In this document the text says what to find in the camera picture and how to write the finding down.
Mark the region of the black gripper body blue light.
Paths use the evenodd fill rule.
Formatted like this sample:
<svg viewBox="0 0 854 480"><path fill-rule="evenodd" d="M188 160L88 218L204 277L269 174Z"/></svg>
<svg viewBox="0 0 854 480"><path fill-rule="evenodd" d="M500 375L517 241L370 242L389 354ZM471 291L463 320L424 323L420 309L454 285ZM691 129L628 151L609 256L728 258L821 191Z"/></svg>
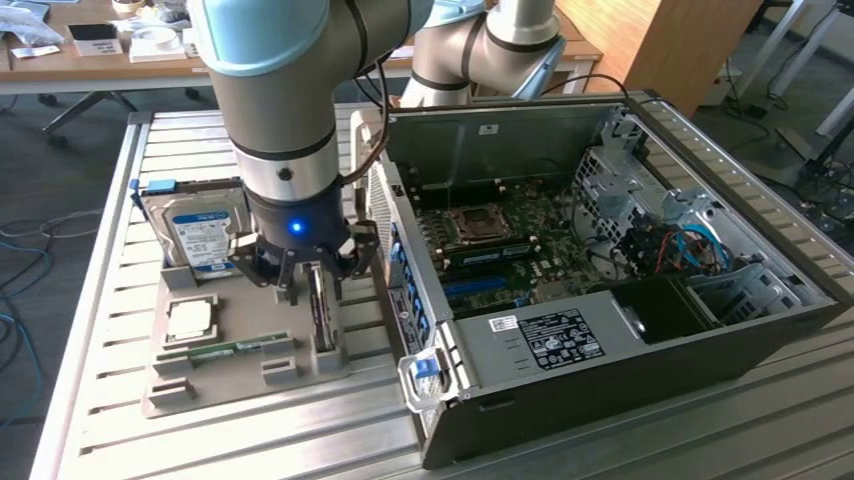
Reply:
<svg viewBox="0 0 854 480"><path fill-rule="evenodd" d="M290 202L273 201L252 191L245 194L256 222L257 243L292 251L294 268L301 263L318 262L314 246L336 225L346 223L341 192L324 191Z"/></svg>

